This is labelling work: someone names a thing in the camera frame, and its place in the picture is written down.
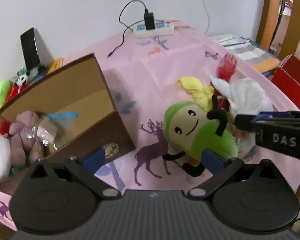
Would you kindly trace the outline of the white fluffy plush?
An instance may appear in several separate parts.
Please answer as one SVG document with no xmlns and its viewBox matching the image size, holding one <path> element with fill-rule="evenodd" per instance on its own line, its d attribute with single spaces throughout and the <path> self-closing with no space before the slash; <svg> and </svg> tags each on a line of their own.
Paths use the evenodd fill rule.
<svg viewBox="0 0 300 240">
<path fill-rule="evenodd" d="M 233 82 L 211 77 L 213 87 L 229 102 L 229 111 L 234 119 L 238 114 L 258 115 L 272 112 L 273 104 L 261 85 L 251 78 Z"/>
</svg>

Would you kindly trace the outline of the green smiling plush doll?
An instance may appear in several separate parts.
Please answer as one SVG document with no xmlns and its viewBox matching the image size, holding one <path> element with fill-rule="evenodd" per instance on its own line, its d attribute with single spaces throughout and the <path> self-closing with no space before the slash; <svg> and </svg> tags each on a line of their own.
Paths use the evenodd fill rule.
<svg viewBox="0 0 300 240">
<path fill-rule="evenodd" d="M 218 108 L 215 95 L 212 96 L 212 105 L 212 110 L 206 111 L 194 101 L 183 101 L 172 104 L 164 114 L 164 137 L 178 153 L 166 153 L 162 158 L 174 161 L 187 155 L 198 161 L 197 165 L 182 165 L 192 177 L 201 176 L 206 169 L 202 156 L 204 150 L 211 150 L 225 160 L 238 157 L 236 138 L 227 130 L 228 115 Z"/>
</svg>

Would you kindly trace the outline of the yellow mesh scarf bundle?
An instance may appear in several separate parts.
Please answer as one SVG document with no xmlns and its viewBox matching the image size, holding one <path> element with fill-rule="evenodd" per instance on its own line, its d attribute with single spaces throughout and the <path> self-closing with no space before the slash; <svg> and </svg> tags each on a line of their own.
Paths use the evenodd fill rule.
<svg viewBox="0 0 300 240">
<path fill-rule="evenodd" d="M 195 103 L 200 105 L 204 110 L 212 110 L 212 96 L 215 92 L 212 86 L 204 85 L 200 79 L 194 76 L 181 77 L 175 82 L 190 94 Z"/>
</svg>

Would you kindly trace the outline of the printed white cloth pouch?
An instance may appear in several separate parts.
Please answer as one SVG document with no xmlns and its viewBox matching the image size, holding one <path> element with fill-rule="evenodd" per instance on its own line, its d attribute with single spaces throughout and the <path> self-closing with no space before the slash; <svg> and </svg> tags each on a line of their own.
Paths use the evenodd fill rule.
<svg viewBox="0 0 300 240">
<path fill-rule="evenodd" d="M 238 129 L 234 124 L 228 124 L 228 130 L 236 138 L 238 158 L 249 162 L 256 154 L 255 133 Z"/>
</svg>

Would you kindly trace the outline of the blue plastic bag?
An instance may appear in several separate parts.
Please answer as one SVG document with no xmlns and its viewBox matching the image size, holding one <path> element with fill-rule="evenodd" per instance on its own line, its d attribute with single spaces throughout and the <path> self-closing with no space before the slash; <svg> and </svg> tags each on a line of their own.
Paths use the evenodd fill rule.
<svg viewBox="0 0 300 240">
<path fill-rule="evenodd" d="M 50 150 L 58 150 L 72 139 L 78 112 L 44 114 L 40 118 L 36 135 Z"/>
</svg>

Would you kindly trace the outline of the red box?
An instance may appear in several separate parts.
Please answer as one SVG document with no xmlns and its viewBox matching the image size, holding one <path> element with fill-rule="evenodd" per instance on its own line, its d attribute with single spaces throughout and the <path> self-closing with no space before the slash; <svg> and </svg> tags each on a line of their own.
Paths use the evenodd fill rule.
<svg viewBox="0 0 300 240">
<path fill-rule="evenodd" d="M 274 73 L 272 82 L 300 109 L 300 60 L 288 55 Z"/>
</svg>

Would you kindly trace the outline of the pink plush bear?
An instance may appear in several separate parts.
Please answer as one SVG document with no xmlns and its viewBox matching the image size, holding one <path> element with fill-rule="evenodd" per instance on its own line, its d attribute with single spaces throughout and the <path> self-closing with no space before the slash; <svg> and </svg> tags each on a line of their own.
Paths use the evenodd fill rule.
<svg viewBox="0 0 300 240">
<path fill-rule="evenodd" d="M 37 137 L 30 135 L 40 117 L 25 111 L 17 115 L 16 122 L 10 125 L 11 163 L 13 167 L 22 167 L 44 158 L 43 145 Z"/>
</svg>

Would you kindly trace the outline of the striped folded blanket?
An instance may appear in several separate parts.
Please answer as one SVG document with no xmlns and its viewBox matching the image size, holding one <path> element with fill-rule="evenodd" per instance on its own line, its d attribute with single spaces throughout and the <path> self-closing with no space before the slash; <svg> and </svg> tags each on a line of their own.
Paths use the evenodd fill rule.
<svg viewBox="0 0 300 240">
<path fill-rule="evenodd" d="M 280 66 L 280 60 L 262 49 L 250 38 L 225 34 L 211 37 L 213 41 L 224 46 L 237 57 L 252 65 L 256 70 L 267 75 Z"/>
</svg>

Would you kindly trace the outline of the brown cardboard box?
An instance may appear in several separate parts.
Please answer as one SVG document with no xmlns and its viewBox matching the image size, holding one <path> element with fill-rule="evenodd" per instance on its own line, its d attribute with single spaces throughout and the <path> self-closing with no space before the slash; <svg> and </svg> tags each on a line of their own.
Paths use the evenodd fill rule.
<svg viewBox="0 0 300 240">
<path fill-rule="evenodd" d="M 14 122 L 24 111 L 78 113 L 66 132 L 65 144 L 58 150 L 46 150 L 50 163 L 61 163 L 70 156 L 85 157 L 111 143 L 119 147 L 113 159 L 135 150 L 94 54 L 67 64 L 23 90 L 0 109 L 0 124 L 2 120 Z"/>
</svg>

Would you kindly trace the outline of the white red plush in box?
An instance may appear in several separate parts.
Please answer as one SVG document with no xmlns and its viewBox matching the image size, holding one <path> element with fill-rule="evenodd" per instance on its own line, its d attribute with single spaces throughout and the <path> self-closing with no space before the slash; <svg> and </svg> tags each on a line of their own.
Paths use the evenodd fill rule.
<svg viewBox="0 0 300 240">
<path fill-rule="evenodd" d="M 0 182 L 8 178 L 11 169 L 10 125 L 11 123 L 6 120 L 0 125 Z"/>
</svg>

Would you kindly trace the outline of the wooden glass door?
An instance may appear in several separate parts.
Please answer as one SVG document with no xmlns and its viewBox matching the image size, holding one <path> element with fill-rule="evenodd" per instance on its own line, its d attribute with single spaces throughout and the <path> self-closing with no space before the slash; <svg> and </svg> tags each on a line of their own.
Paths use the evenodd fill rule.
<svg viewBox="0 0 300 240">
<path fill-rule="evenodd" d="M 280 60 L 300 60 L 300 0 L 264 0 L 256 43 Z"/>
</svg>

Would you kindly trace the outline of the red plush toy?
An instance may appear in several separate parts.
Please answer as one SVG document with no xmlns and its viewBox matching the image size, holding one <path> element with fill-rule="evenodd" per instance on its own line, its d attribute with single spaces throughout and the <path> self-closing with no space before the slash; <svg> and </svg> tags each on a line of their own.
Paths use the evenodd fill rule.
<svg viewBox="0 0 300 240">
<path fill-rule="evenodd" d="M 5 100 L 5 103 L 8 103 L 10 100 L 12 100 L 15 96 L 20 94 L 23 90 L 25 90 L 28 87 L 27 84 L 23 84 L 21 86 L 14 84 Z"/>
</svg>

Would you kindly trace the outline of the small panda plush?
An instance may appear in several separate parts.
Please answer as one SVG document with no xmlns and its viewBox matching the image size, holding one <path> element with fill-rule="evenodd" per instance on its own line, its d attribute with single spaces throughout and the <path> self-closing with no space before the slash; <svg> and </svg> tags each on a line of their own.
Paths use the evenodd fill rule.
<svg viewBox="0 0 300 240">
<path fill-rule="evenodd" d="M 30 75 L 30 71 L 26 67 L 24 67 L 23 69 L 20 69 L 17 72 L 17 77 L 15 79 L 14 84 L 17 86 L 25 85 L 28 81 L 29 75 Z"/>
</svg>

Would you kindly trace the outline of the black smartphone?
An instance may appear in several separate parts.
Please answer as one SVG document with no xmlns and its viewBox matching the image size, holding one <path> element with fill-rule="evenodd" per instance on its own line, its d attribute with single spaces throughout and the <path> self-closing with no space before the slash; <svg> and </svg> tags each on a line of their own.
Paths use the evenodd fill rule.
<svg viewBox="0 0 300 240">
<path fill-rule="evenodd" d="M 25 67 L 32 70 L 41 65 L 34 28 L 30 28 L 20 36 L 21 48 L 23 51 Z"/>
</svg>

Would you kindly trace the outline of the white power strip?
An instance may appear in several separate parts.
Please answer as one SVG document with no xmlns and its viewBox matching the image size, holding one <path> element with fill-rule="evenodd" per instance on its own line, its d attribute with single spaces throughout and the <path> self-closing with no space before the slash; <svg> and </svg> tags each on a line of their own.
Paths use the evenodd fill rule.
<svg viewBox="0 0 300 240">
<path fill-rule="evenodd" d="M 174 34 L 174 24 L 166 21 L 155 21 L 154 29 L 146 29 L 145 24 L 137 24 L 133 28 L 133 33 L 136 38 L 168 36 Z"/>
</svg>

